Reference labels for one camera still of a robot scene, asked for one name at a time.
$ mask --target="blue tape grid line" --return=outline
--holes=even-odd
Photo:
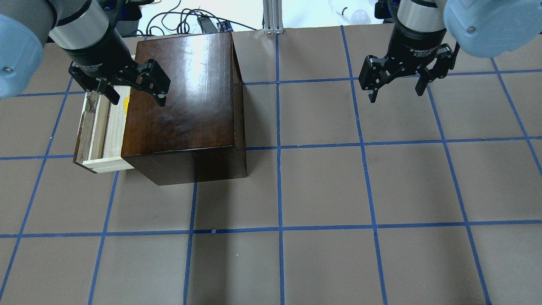
[[[455,191],[457,193],[457,199],[461,207],[461,213],[463,214],[463,221],[465,228],[467,229],[467,236],[470,242],[470,248],[473,253],[474,263],[476,265],[476,270],[478,271],[478,277],[480,278],[480,283],[482,285],[482,291],[484,298],[486,299],[486,305],[491,305],[491,299],[489,298],[489,292],[487,291],[486,280],[484,279],[482,266],[480,265],[480,260],[478,259],[478,252],[476,250],[476,245],[474,244],[473,234],[470,230],[469,219],[467,217],[467,211],[465,210],[465,205],[463,203],[463,196],[461,195],[461,190],[459,189],[459,183],[457,182],[457,176],[455,174],[454,164],[451,160],[450,151],[448,149],[448,144],[446,141],[446,136],[442,129],[442,124],[440,118],[438,117],[437,107],[435,105],[435,100],[433,99],[433,93],[431,92],[430,86],[427,87],[427,93],[429,95],[429,100],[431,101],[431,107],[433,108],[433,113],[435,114],[436,123],[438,126],[438,131],[441,134],[442,145],[444,146],[444,152],[446,153],[446,159],[448,160],[448,166],[450,167],[451,177],[454,181]]]
[[[117,181],[119,180],[119,172],[115,172],[113,178],[113,185],[111,186],[111,195],[109,196],[109,204],[107,205],[107,211],[105,213],[104,228],[101,233],[100,246],[98,247],[98,255],[96,256],[96,264],[94,265],[94,274],[92,275],[91,290],[88,295],[88,305],[92,304],[94,298],[94,289],[96,288],[96,280],[98,279],[98,271],[100,269],[101,255],[104,250],[105,237],[107,233],[107,226],[109,224],[109,216],[111,215],[111,207],[113,206],[113,199],[115,198],[115,191],[117,190]]]
[[[507,138],[469,138],[469,139],[446,139],[447,143],[466,143],[466,142],[500,142],[500,141],[524,141],[541,140],[542,136],[530,137],[507,137]],[[415,141],[382,141],[382,142],[365,142],[363,145],[408,145],[408,144],[434,144],[442,143],[441,139],[432,140],[415,140]],[[305,144],[305,145],[282,145],[280,149],[301,149],[301,148],[325,148],[325,147],[357,147],[360,143],[330,143],[330,144]],[[259,146],[247,147],[247,150],[278,150],[278,146]],[[43,159],[45,156],[16,156],[16,157],[0,157],[1,160],[28,160],[28,159]],[[73,155],[49,155],[46,158],[73,158]]]
[[[183,305],[188,301],[188,281],[190,279],[190,260],[192,258],[192,239],[194,236],[194,220],[196,219],[196,199],[198,183],[194,183],[192,191],[192,209],[190,210],[190,231],[188,233],[188,247],[186,248],[186,266],[184,268]]]
[[[542,69],[533,69],[533,70],[516,70],[516,71],[499,71],[497,68],[497,65],[494,61],[494,59],[491,59],[492,64],[495,68],[494,72],[466,72],[466,73],[449,73],[449,76],[461,76],[461,75],[497,75],[499,78],[499,81],[501,82],[501,86],[503,90],[505,91],[505,94],[507,96],[507,99],[510,103],[510,106],[514,112],[514,115],[516,116],[516,119],[521,127],[521,130],[524,134],[524,137],[510,137],[510,138],[488,138],[488,139],[480,139],[480,138],[471,138],[471,139],[446,139],[444,136],[444,133],[442,131],[442,126],[440,124],[440,119],[438,117],[438,113],[436,110],[436,106],[430,91],[430,88],[428,88],[431,105],[434,110],[435,118],[437,120],[437,125],[439,127],[439,131],[441,133],[442,139],[432,139],[432,140],[421,140],[421,141],[389,141],[389,142],[364,142],[362,131],[360,127],[359,122],[359,113],[357,109],[357,100],[356,100],[356,94],[355,94],[355,87],[354,82],[357,80],[356,77],[352,74],[352,66],[350,61],[350,55],[349,50],[346,42],[346,36],[344,32],[344,27],[341,26],[341,33],[343,36],[343,43],[345,47],[345,53],[347,58],[347,63],[349,67],[349,75],[348,78],[329,78],[329,79],[307,79],[307,80],[280,80],[279,76],[279,37],[278,35],[275,36],[275,52],[276,52],[276,80],[275,81],[267,81],[267,82],[248,82],[245,83],[245,85],[270,85],[275,84],[276,85],[276,115],[277,115],[277,146],[275,147],[251,147],[247,148],[247,150],[277,150],[277,171],[278,171],[278,178],[277,178],[277,184],[278,184],[278,213],[279,213],[279,225],[278,227],[256,227],[256,228],[236,228],[236,229],[218,229],[218,230],[194,230],[194,218],[195,218],[195,208],[196,208],[196,196],[197,196],[197,183],[194,184],[194,190],[193,190],[193,198],[192,198],[192,211],[191,211],[191,219],[190,219],[190,229],[189,230],[171,230],[171,231],[137,231],[137,232],[107,232],[107,225],[109,221],[109,215],[111,212],[111,207],[113,203],[114,193],[117,186],[117,180],[119,172],[116,172],[114,180],[113,180],[113,186],[111,191],[111,197],[109,200],[108,209],[106,212],[106,219],[104,221],[104,229],[102,232],[73,232],[73,233],[23,233],[24,227],[26,225],[26,222],[28,220],[28,216],[30,214],[30,209],[33,203],[33,200],[35,198],[41,176],[43,174],[43,170],[46,164],[47,159],[50,158],[72,158],[73,155],[49,155],[49,151],[51,148],[51,145],[54,140],[54,135],[56,133],[56,129],[58,127],[63,108],[66,103],[66,99],[68,95],[71,94],[84,94],[85,91],[75,91],[70,92],[69,89],[71,87],[73,79],[70,79],[68,88],[65,92],[49,92],[49,93],[28,93],[28,94],[20,94],[18,97],[35,97],[35,96],[61,96],[64,95],[64,99],[61,105],[61,108],[59,110],[59,114],[56,119],[55,126],[53,128],[53,132],[51,133],[51,140],[49,141],[47,150],[45,155],[43,156],[15,156],[15,157],[0,157],[1,160],[43,160],[42,165],[38,174],[38,177],[36,179],[36,183],[33,189],[32,196],[30,198],[29,205],[27,207],[27,211],[25,213],[25,216],[23,218],[23,223],[21,225],[21,229],[19,234],[0,234],[0,238],[16,238],[15,247],[12,253],[12,256],[10,258],[10,262],[8,265],[8,269],[6,271],[6,274],[4,276],[4,281],[2,283],[2,287],[0,289],[0,300],[2,299],[3,293],[5,291],[5,287],[8,281],[9,273],[11,271],[12,265],[15,260],[15,256],[17,253],[17,249],[20,245],[22,238],[48,238],[48,237],[98,237],[100,236],[100,246],[98,249],[98,255],[96,258],[96,265],[91,285],[91,291],[89,294],[89,304],[92,304],[92,298],[93,293],[95,289],[96,279],[99,271],[99,265],[100,265],[100,259],[101,254],[103,251],[103,246],[105,242],[106,236],[152,236],[152,235],[168,235],[168,234],[188,234],[189,241],[188,241],[188,249],[187,249],[187,256],[186,256],[186,271],[185,271],[185,282],[184,282],[184,304],[186,304],[187,301],[187,294],[188,294],[188,283],[189,283],[189,272],[190,272],[190,258],[191,258],[191,244],[192,244],[192,237],[194,234],[231,234],[231,233],[242,233],[242,232],[271,232],[271,231],[278,231],[279,232],[279,256],[280,256],[280,293],[281,293],[281,304],[285,304],[285,293],[284,293],[284,262],[283,262],[283,238],[282,234],[283,231],[312,231],[312,230],[373,230],[374,231],[374,237],[375,237],[375,248],[377,252],[377,263],[378,263],[378,271],[380,276],[380,285],[383,295],[383,302],[384,304],[387,304],[387,297],[385,293],[385,284],[384,284],[384,276],[383,276],[383,270],[382,270],[382,261],[380,257],[380,250],[379,250],[379,243],[378,243],[378,232],[377,230],[379,228],[423,228],[423,227],[449,227],[449,226],[465,226],[467,228],[467,233],[469,237],[469,242],[471,244],[473,255],[476,263],[476,268],[478,270],[480,281],[482,283],[482,289],[486,298],[486,303],[491,304],[491,300],[489,299],[489,295],[487,292],[487,288],[485,285],[485,280],[483,278],[483,273],[481,270],[480,262],[478,259],[478,254],[476,253],[476,248],[474,245],[474,240],[472,237],[472,233],[470,231],[471,226],[485,226],[485,225],[524,225],[524,224],[542,224],[542,219],[530,219],[530,220],[497,220],[497,221],[468,221],[466,211],[464,209],[464,204],[461,198],[461,192],[459,190],[459,184],[457,182],[457,178],[455,176],[455,171],[453,169],[453,164],[451,162],[451,157],[449,155],[449,150],[447,147],[447,143],[464,143],[464,142],[491,142],[491,141],[526,141],[531,153],[533,155],[534,161],[538,167],[538,170],[540,174],[542,175],[542,167],[540,165],[539,159],[537,157],[537,154],[534,151],[534,148],[532,146],[531,140],[532,139],[542,139],[542,136],[528,136],[527,131],[519,117],[519,114],[515,108],[515,105],[513,103],[513,100],[506,88],[506,85],[502,79],[501,74],[512,74],[512,73],[540,73],[542,72]],[[280,143],[280,84],[293,84],[293,83],[303,83],[303,82],[329,82],[329,81],[350,81],[351,82],[351,88],[352,88],[352,98],[353,98],[353,104],[354,104],[354,111],[356,114],[356,123],[358,128],[358,135],[360,138],[359,143],[336,143],[336,144],[311,144],[311,145],[285,145],[282,146]],[[445,152],[447,155],[448,163],[450,166],[450,171],[453,176],[454,185],[456,187],[458,199],[460,202],[460,206],[463,213],[463,222],[452,222],[452,223],[412,223],[412,224],[377,224],[376,223],[376,216],[374,211],[374,206],[372,202],[372,194],[371,194],[371,186],[370,186],[370,179],[369,179],[369,172],[367,170],[367,163],[365,158],[365,146],[368,145],[403,145],[403,144],[430,144],[430,143],[442,143],[445,148]],[[366,225],[333,225],[333,226],[290,226],[290,227],[284,227],[282,224],[282,190],[281,190],[281,174],[280,174],[280,162],[281,162],[281,149],[301,149],[301,148],[325,148],[325,147],[356,147],[360,146],[362,149],[362,159],[363,159],[363,166],[364,166],[364,172],[365,172],[365,178],[366,178],[366,186],[369,196],[369,202],[370,202],[370,210],[371,210],[371,224]]]
[[[458,72],[458,73],[448,73],[448,76],[465,76],[465,75],[495,75],[495,74],[516,74],[516,73],[542,73],[542,69],[534,70],[512,70],[512,71],[488,71],[488,72]],[[272,84],[295,84],[300,82],[327,82],[327,81],[346,81],[346,80],[357,80],[357,77],[350,76],[344,78],[322,78],[322,79],[295,79],[295,80],[279,80],[276,81],[255,81],[255,82],[245,82],[245,86],[255,86],[255,85],[272,85]]]
[[[371,211],[371,226],[373,229],[373,237],[375,240],[375,252],[376,252],[376,260],[377,260],[377,266],[378,266],[378,276],[380,278],[380,290],[382,292],[382,302],[384,303],[384,305],[388,305],[388,296],[386,294],[386,284],[384,282],[384,270],[382,268],[382,257],[380,255],[380,242],[378,241],[378,225],[376,221],[375,206],[373,204],[372,191],[371,191],[371,181],[369,178],[369,169],[367,167],[367,158],[366,158],[366,153],[365,153],[365,142],[363,141],[362,127],[359,122],[358,102],[356,99],[356,88],[354,86],[355,78],[353,77],[353,74],[352,74],[352,64],[350,61],[350,53],[348,51],[348,43],[346,42],[344,27],[340,26],[340,30],[343,36],[343,44],[344,44],[344,49],[346,53],[346,62],[348,63],[348,72],[350,75],[350,86],[352,89],[354,114],[356,115],[356,125],[358,128],[359,143],[362,150],[363,172],[365,174],[365,184],[367,186],[367,195],[369,197],[369,209]]]
[[[448,223],[403,223],[377,224],[377,228],[428,228],[428,227],[459,227],[459,226],[506,226],[506,225],[542,225],[542,219],[523,220],[484,220]],[[372,224],[365,225],[327,225],[327,226],[283,226],[283,227],[253,227],[232,229],[198,229],[198,230],[166,230],[166,231],[126,231],[106,232],[106,236],[155,236],[155,235],[185,235],[185,234],[236,234],[254,232],[279,231],[325,231],[325,230],[373,230]],[[50,237],[98,237],[102,232],[73,232],[73,233],[27,233],[22,238]],[[18,234],[0,234],[0,238],[17,238]]]
[[[284,292],[284,237],[282,223],[282,175],[280,172],[281,161],[281,142],[280,142],[280,53],[279,53],[279,35],[275,34],[275,65],[276,65],[276,184],[277,184],[277,202],[279,218],[279,278],[280,278],[280,304],[286,303]]]
[[[9,260],[8,269],[5,272],[4,280],[2,281],[2,287],[0,288],[0,301],[2,300],[2,297],[4,295],[5,287],[8,283],[9,273],[11,273],[11,268],[13,267],[13,262],[15,261],[15,256],[17,255],[17,250],[19,248],[19,244],[21,243],[22,235],[24,232],[24,227],[27,224],[28,216],[30,216],[30,210],[32,209],[32,204],[34,203],[34,199],[36,198],[36,193],[38,186],[40,185],[41,177],[43,175],[43,170],[45,168],[45,164],[47,163],[47,156],[49,155],[49,152],[51,150],[51,146],[53,145],[53,140],[55,139],[56,129],[59,127],[60,117],[62,116],[62,111],[64,110],[64,105],[66,104],[66,99],[68,98],[69,89],[72,86],[73,78],[70,78],[68,82],[68,87],[66,88],[66,91],[64,91],[64,98],[62,99],[62,104],[60,105],[59,114],[56,116],[56,122],[55,126],[53,127],[53,131],[51,132],[51,137],[49,139],[49,144],[47,145],[47,150],[45,151],[45,155],[43,158],[43,161],[41,162],[40,171],[36,178],[36,183],[34,184],[34,189],[32,190],[32,195],[30,196],[30,201],[28,202],[27,210],[24,214],[23,222],[21,223],[21,228],[19,230],[19,234],[17,236],[17,240],[15,241],[15,246],[13,248],[13,252],[11,253],[11,258]]]
[[[531,143],[531,140],[529,139],[529,136],[527,134],[527,130],[525,129],[525,126],[523,125],[523,122],[521,121],[521,118],[519,117],[518,110],[515,108],[514,101],[512,101],[512,97],[510,96],[510,93],[508,92],[508,89],[506,88],[505,82],[502,79],[501,72],[499,71],[499,68],[497,67],[497,63],[493,58],[491,58],[491,63],[493,64],[493,67],[495,68],[495,72],[497,73],[497,77],[499,78],[499,81],[501,82],[502,89],[505,91],[506,98],[508,99],[508,102],[510,103],[510,107],[512,108],[512,111],[514,112],[516,120],[518,120],[518,124],[521,128],[521,132],[523,132],[523,136],[525,137],[525,141],[527,142],[527,145],[529,146],[529,149],[531,150],[531,154],[533,155],[533,159],[535,164],[538,168],[538,173],[542,176],[542,167],[540,166],[540,161],[538,160],[537,153],[534,151],[533,144]]]

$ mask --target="dark brown wooden box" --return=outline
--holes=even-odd
[[[135,60],[151,58],[171,79],[166,105],[132,89],[120,157],[157,185],[246,177],[242,79],[231,33],[140,41]]]

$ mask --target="yellow object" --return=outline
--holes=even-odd
[[[130,102],[130,97],[124,99],[124,113],[128,114],[128,103]]]

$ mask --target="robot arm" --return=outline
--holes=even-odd
[[[170,79],[155,60],[136,63],[114,26],[96,0],[0,1],[0,98],[26,88],[50,36],[72,58],[69,73],[84,90],[117,104],[113,86],[131,86],[164,106]]]
[[[540,0],[379,0],[375,16],[392,18],[395,26],[386,56],[367,56],[359,75],[362,89],[372,91],[371,103],[384,85],[416,74],[421,96],[454,69],[460,46],[488,58],[518,49],[542,30]],[[457,40],[454,50],[441,44],[447,30]]]

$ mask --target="wooden box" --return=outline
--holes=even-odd
[[[126,89],[117,88],[117,106],[87,94],[74,162],[96,173],[135,168],[157,185],[246,177],[242,80],[231,33],[140,41],[135,60],[150,58],[171,79],[165,107],[132,89],[123,118]]]

